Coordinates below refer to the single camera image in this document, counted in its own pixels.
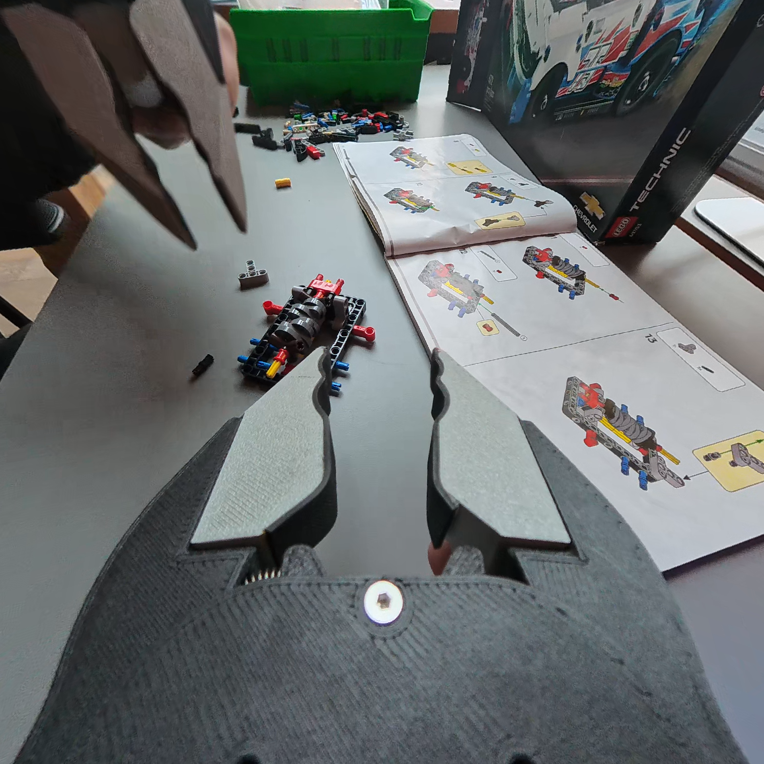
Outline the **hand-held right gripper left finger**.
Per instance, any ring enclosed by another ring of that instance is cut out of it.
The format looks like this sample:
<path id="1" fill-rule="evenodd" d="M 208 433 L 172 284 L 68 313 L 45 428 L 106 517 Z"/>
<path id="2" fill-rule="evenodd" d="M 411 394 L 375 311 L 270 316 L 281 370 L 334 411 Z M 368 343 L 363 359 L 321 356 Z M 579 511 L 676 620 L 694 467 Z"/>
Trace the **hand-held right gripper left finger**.
<path id="1" fill-rule="evenodd" d="M 337 517 L 330 354 L 315 349 L 242 416 L 190 545 L 314 547 Z"/>

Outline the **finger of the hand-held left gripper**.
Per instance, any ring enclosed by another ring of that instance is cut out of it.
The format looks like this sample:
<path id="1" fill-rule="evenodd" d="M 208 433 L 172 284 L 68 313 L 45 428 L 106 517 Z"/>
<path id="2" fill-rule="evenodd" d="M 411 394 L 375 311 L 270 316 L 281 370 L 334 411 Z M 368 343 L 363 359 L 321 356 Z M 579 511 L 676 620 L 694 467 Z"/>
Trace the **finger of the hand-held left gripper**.
<path id="1" fill-rule="evenodd" d="M 136 140 L 85 30 L 37 3 L 4 8 L 2 19 L 67 127 L 159 224 L 195 249 L 193 235 Z"/>
<path id="2" fill-rule="evenodd" d="M 245 233 L 247 205 L 227 86 L 218 81 L 183 2 L 133 2 L 130 24 L 158 80 L 185 110 L 196 149 Z"/>

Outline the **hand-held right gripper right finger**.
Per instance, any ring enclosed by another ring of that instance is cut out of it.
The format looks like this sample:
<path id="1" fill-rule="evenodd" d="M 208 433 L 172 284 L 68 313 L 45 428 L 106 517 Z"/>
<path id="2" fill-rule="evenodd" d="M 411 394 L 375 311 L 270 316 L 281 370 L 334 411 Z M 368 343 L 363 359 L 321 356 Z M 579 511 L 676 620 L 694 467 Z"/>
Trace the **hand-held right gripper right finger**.
<path id="1" fill-rule="evenodd" d="M 571 538 L 517 415 L 443 350 L 431 356 L 433 546 L 564 549 Z"/>

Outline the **black lego frame assembly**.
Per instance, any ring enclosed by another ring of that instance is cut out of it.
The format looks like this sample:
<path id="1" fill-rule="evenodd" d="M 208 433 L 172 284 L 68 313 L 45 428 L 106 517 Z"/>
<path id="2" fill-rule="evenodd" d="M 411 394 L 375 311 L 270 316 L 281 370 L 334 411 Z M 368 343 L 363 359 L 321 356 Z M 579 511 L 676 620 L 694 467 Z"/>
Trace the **black lego frame assembly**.
<path id="1" fill-rule="evenodd" d="M 376 331 L 363 324 L 367 302 L 343 293 L 345 281 L 326 279 L 319 273 L 306 285 L 292 288 L 284 305 L 263 303 L 272 321 L 262 338 L 251 339 L 251 351 L 240 355 L 238 364 L 243 377 L 271 387 L 288 374 L 313 349 L 321 336 L 329 338 L 331 372 L 346 372 L 342 360 L 350 339 L 372 344 Z"/>

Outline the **person's left forearm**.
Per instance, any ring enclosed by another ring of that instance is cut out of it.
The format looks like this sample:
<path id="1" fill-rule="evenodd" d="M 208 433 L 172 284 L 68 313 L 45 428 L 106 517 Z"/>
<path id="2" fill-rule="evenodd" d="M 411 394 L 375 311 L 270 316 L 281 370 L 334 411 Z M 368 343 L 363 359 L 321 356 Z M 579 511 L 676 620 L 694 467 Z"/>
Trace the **person's left forearm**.
<path id="1" fill-rule="evenodd" d="M 30 203 L 75 185 L 95 166 L 68 131 L 1 24 L 1 207 Z"/>

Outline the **pile of loose lego pieces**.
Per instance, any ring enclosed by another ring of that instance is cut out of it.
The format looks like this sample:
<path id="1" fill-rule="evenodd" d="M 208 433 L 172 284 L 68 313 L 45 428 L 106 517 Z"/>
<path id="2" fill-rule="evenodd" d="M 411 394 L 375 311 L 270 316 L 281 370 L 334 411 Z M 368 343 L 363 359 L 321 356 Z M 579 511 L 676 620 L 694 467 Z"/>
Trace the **pile of loose lego pieces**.
<path id="1" fill-rule="evenodd" d="M 272 128 L 253 122 L 234 120 L 233 125 L 236 133 L 251 136 L 253 146 L 291 152 L 299 162 L 324 157 L 324 144 L 356 143 L 361 136 L 389 134 L 403 142 L 415 137 L 407 120 L 395 111 L 362 108 L 351 113 L 341 107 L 314 111 L 300 101 L 290 106 L 280 138 Z"/>

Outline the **lego instruction booklet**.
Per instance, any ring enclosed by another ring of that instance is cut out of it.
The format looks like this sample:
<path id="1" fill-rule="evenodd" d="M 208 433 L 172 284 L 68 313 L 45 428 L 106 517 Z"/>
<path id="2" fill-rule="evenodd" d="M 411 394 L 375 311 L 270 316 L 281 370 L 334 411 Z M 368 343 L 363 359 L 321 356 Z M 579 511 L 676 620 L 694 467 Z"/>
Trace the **lego instruction booklet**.
<path id="1" fill-rule="evenodd" d="M 537 425 L 659 567 L 762 536 L 762 390 L 473 137 L 335 144 L 428 349 Z"/>

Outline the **black lego set box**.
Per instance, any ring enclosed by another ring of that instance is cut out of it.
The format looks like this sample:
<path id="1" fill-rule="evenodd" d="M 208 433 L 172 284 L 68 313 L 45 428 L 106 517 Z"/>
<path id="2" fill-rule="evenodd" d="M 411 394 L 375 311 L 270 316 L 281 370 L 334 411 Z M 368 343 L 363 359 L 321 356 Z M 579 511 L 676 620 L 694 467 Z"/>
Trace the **black lego set box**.
<path id="1" fill-rule="evenodd" d="M 655 243 L 762 111 L 761 1 L 462 2 L 447 100 L 593 242 Z"/>

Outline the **person's left hand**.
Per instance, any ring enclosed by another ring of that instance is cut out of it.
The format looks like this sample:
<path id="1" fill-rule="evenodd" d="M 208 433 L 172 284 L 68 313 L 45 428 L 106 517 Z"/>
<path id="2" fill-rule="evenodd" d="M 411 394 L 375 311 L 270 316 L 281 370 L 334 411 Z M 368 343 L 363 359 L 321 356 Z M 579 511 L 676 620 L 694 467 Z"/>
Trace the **person's left hand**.
<path id="1" fill-rule="evenodd" d="M 133 2 L 83 2 L 73 11 L 96 50 L 112 66 L 132 112 L 137 134 L 173 149 L 191 139 L 185 110 L 158 80 L 130 24 Z M 226 16 L 215 12 L 225 84 L 232 115 L 239 97 L 240 72 L 234 31 Z"/>

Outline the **RIGHT marker sign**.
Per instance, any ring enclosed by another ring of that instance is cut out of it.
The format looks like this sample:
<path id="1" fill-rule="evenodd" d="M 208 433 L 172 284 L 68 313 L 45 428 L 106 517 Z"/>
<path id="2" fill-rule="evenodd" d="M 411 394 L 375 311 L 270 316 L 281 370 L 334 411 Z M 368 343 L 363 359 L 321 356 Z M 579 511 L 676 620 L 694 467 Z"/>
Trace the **RIGHT marker sign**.
<path id="1" fill-rule="evenodd" d="M 65 217 L 59 229 L 59 238 L 53 244 L 35 247 L 34 251 L 56 278 L 66 268 L 82 235 L 114 184 L 115 178 L 110 172 L 98 165 L 74 186 L 46 196 L 47 201 L 64 210 Z"/>

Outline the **black office chair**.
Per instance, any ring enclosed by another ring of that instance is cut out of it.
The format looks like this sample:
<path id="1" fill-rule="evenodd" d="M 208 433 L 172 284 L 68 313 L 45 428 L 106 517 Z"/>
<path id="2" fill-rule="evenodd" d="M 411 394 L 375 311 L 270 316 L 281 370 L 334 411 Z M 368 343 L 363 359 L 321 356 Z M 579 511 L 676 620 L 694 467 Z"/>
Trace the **black office chair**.
<path id="1" fill-rule="evenodd" d="M 2 203 L 1 250 L 52 244 L 60 238 L 65 221 L 66 214 L 63 208 L 45 199 L 21 204 Z M 16 327 L 12 335 L 1 335 L 1 376 L 4 376 L 21 347 L 32 320 L 3 297 L 1 314 Z"/>

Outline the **green bin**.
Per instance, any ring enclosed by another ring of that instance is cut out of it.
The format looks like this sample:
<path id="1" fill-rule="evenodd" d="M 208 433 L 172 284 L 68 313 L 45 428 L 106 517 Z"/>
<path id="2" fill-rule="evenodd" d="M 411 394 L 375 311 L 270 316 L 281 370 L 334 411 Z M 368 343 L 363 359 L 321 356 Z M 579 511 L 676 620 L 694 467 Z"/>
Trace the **green bin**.
<path id="1" fill-rule="evenodd" d="M 242 85 L 258 106 L 414 102 L 433 9 L 232 9 Z"/>

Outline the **white flat object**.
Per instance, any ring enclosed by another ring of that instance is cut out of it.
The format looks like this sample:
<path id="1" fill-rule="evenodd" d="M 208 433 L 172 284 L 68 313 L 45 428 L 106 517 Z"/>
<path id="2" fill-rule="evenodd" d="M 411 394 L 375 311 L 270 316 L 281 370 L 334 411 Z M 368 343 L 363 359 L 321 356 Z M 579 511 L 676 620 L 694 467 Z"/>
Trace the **white flat object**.
<path id="1" fill-rule="evenodd" d="M 694 206 L 697 216 L 729 242 L 763 264 L 763 202 L 731 197 L 704 199 Z"/>

